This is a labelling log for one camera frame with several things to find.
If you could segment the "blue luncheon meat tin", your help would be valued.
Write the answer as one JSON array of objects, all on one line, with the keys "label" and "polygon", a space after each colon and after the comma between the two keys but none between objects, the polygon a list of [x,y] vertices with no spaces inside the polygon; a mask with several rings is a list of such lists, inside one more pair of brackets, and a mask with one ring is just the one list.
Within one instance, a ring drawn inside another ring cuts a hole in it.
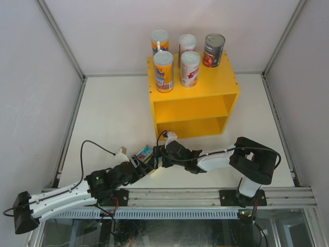
[{"label": "blue luncheon meat tin", "polygon": [[136,157],[143,163],[147,163],[153,155],[153,149],[146,145],[136,154]]},{"label": "blue luncheon meat tin", "polygon": [[152,175],[158,168],[162,166],[162,159],[159,158],[158,161],[154,161],[152,169],[148,172],[148,175]]}]

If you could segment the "yellow wooden shelf cabinet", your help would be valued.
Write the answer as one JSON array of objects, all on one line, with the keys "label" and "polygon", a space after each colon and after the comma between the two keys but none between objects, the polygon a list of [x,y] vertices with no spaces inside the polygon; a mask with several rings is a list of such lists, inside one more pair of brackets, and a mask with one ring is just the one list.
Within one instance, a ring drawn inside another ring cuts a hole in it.
[{"label": "yellow wooden shelf cabinet", "polygon": [[147,58],[149,96],[155,134],[173,131],[178,138],[223,134],[240,95],[240,87],[226,52],[219,66],[200,65],[197,84],[181,85],[178,55],[174,55],[173,90],[156,88],[153,58]]}]

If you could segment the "yellow can with white spoon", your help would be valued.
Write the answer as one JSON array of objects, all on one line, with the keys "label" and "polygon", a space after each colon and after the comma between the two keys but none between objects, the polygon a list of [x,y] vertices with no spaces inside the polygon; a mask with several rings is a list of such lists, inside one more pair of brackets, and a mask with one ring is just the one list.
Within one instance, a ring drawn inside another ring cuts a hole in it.
[{"label": "yellow can with white spoon", "polygon": [[157,90],[169,93],[173,89],[174,57],[168,51],[159,51],[153,57]]}]

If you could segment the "white porridge can red label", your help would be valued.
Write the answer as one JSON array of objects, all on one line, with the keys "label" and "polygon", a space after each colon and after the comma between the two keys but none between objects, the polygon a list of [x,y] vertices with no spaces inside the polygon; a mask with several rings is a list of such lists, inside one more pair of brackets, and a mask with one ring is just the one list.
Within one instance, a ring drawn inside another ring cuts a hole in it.
[{"label": "white porridge can red label", "polygon": [[179,55],[186,51],[195,51],[196,37],[192,34],[183,34],[179,37]]}]

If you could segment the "orange can with spoon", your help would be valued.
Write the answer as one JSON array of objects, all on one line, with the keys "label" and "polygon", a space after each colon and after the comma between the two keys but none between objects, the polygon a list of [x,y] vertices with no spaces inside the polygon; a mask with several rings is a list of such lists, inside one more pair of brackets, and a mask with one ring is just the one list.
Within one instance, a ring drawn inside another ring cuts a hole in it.
[{"label": "orange can with spoon", "polygon": [[169,51],[169,34],[167,31],[159,29],[151,33],[151,44],[153,55],[159,51]]}]

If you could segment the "dark blue tin can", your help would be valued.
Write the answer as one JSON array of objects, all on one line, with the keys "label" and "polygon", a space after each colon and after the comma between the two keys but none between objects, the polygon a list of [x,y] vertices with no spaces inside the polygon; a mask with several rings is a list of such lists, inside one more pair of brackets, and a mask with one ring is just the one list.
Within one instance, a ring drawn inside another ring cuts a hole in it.
[{"label": "dark blue tin can", "polygon": [[221,62],[225,38],[218,33],[211,33],[205,38],[203,64],[206,67],[217,67]]}]

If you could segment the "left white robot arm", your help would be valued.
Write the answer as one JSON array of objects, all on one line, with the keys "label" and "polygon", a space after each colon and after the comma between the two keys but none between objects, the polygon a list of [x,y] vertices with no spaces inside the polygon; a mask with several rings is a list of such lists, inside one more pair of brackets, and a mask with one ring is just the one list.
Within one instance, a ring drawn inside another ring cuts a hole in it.
[{"label": "left white robot arm", "polygon": [[30,232],[41,222],[80,206],[117,206],[123,203],[119,187],[137,182],[157,169],[157,165],[153,156],[145,162],[134,156],[113,168],[94,171],[77,184],[38,195],[21,192],[13,204],[15,233]]}]

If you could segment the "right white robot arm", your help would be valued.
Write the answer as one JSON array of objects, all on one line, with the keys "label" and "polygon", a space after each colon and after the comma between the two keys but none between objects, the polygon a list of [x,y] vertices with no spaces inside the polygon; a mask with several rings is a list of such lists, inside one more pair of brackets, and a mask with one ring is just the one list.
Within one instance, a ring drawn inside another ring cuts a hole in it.
[{"label": "right white robot arm", "polygon": [[153,150],[155,162],[162,159],[165,168],[182,166],[192,174],[206,173],[213,169],[232,167],[240,172],[240,179],[233,198],[240,207],[254,204],[261,186],[272,182],[273,173],[281,163],[281,155],[264,145],[246,137],[237,138],[235,144],[225,150],[189,150],[177,141],[174,132],[161,133],[164,145]]}]

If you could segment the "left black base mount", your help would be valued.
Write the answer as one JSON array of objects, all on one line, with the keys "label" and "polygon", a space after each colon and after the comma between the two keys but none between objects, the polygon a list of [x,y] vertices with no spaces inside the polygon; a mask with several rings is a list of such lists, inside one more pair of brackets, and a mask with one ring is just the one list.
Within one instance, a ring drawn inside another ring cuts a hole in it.
[{"label": "left black base mount", "polygon": [[109,206],[116,206],[117,201],[119,206],[127,206],[129,202],[129,191],[126,189],[118,189],[113,191],[113,197],[109,201]]}]

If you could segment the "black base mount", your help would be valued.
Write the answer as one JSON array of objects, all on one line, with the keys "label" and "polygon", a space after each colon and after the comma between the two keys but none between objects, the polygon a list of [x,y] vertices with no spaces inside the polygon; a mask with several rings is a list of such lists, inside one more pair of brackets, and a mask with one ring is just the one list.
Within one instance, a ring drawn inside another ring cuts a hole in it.
[{"label": "black base mount", "polygon": [[236,190],[220,190],[220,204],[221,206],[239,206],[239,200],[236,196]]},{"label": "black base mount", "polygon": [[117,201],[119,206],[127,206],[129,202],[129,191],[126,189],[118,189],[113,191],[113,197],[109,201],[109,206],[116,206]]}]

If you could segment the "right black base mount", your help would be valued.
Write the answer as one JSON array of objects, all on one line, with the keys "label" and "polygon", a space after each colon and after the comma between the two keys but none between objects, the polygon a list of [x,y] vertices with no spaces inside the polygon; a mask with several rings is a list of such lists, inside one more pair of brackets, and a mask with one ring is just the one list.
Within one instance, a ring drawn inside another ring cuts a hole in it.
[{"label": "right black base mount", "polygon": [[239,200],[236,196],[236,190],[220,190],[220,204],[221,206],[239,206]]}]

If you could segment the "aluminium frame rail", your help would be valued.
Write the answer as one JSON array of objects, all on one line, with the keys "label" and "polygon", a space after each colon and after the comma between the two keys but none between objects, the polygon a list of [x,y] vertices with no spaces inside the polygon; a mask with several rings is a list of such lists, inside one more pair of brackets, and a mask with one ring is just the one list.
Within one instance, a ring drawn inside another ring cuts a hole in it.
[{"label": "aluminium frame rail", "polygon": [[[238,208],[221,206],[219,191],[228,188],[128,188],[129,202],[121,208]],[[259,192],[258,207],[315,208],[309,187],[265,187]]]}]

